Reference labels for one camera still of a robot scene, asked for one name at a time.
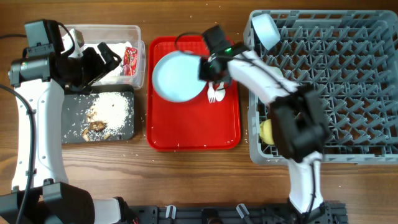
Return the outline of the light blue plate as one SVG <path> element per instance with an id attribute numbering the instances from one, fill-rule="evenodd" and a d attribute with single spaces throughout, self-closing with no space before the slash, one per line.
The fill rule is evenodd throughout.
<path id="1" fill-rule="evenodd" d="M 200 57 L 171 52 L 162 57 L 152 72 L 152 86 L 163 99 L 183 103 L 198 96 L 206 82 L 199 79 Z"/>

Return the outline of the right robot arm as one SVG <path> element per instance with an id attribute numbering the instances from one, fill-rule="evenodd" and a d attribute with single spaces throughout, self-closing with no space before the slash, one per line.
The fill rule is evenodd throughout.
<path id="1" fill-rule="evenodd" d="M 316 219 L 324 207 L 320 164 L 330 135 L 318 92 L 279 75 L 242 42 L 232 44 L 220 26 L 201 37 L 210 53 L 200 58 L 199 79 L 236 81 L 267 105 L 274 144 L 288 162 L 289 205 L 302 223 Z"/>

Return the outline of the white plastic spoon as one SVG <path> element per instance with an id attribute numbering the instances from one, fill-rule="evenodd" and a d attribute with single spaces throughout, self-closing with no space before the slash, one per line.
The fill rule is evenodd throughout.
<path id="1" fill-rule="evenodd" d="M 224 82 L 221 82 L 218 85 L 217 89 L 215 90 L 216 101 L 218 101 L 218 102 L 222 101 L 224 99 L 225 95 L 226 95 L 226 90 L 224 88 Z"/>

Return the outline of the red snack wrapper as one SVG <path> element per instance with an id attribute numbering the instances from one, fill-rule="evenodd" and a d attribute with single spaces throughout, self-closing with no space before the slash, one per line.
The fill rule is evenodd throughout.
<path id="1" fill-rule="evenodd" d="M 126 47 L 123 60 L 123 70 L 126 76 L 136 74 L 138 50 L 134 47 Z"/>

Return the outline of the yellow plastic cup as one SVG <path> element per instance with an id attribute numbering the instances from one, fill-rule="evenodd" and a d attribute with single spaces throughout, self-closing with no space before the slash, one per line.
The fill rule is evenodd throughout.
<path id="1" fill-rule="evenodd" d="M 274 139 L 272 136 L 272 122 L 270 119 L 263 121 L 260 124 L 260 134 L 259 134 L 262 142 L 267 145 L 274 145 Z"/>

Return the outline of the white napkin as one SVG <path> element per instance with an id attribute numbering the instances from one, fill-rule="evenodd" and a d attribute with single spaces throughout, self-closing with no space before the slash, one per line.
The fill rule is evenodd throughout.
<path id="1" fill-rule="evenodd" d="M 109 72 L 106 76 L 107 77 L 112 77 L 112 76 L 120 76 L 124 74 L 124 54 L 126 51 L 127 47 L 132 47 L 130 42 L 124 42 L 124 43 L 118 43 L 118 44 L 107 44 L 107 46 L 118 56 L 120 56 L 121 63 L 111 72 Z"/>

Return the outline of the mint green bowl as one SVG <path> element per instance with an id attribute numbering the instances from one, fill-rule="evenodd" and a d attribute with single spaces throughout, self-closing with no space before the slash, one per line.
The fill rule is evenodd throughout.
<path id="1" fill-rule="evenodd" d="M 276 73 L 279 77 L 284 78 L 282 71 L 278 67 L 269 67 L 274 73 Z"/>

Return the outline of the blue bowl with food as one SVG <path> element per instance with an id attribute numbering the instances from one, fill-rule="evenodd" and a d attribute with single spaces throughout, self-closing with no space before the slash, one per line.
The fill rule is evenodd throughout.
<path id="1" fill-rule="evenodd" d="M 269 14 L 261 14 L 253 17 L 252 25 L 266 50 L 270 50 L 280 42 L 280 33 L 273 18 Z"/>

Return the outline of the white plastic fork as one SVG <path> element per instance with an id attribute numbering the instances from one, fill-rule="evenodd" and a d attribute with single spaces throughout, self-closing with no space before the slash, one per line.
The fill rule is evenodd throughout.
<path id="1" fill-rule="evenodd" d="M 216 102 L 215 89 L 213 88 L 213 83 L 212 82 L 208 82 L 207 97 L 208 97 L 209 103 L 215 103 Z"/>

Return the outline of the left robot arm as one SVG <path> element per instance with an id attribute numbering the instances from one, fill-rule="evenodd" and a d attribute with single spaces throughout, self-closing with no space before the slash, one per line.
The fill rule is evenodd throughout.
<path id="1" fill-rule="evenodd" d="M 17 167 L 12 191 L 1 197 L 1 216 L 9 223 L 124 223 L 129 207 L 120 197 L 95 200 L 69 184 L 63 165 L 61 116 L 67 90 L 89 89 L 114 70 L 121 58 L 105 43 L 73 57 L 54 20 L 25 25 L 28 47 L 13 61 L 7 91 L 19 113 Z"/>

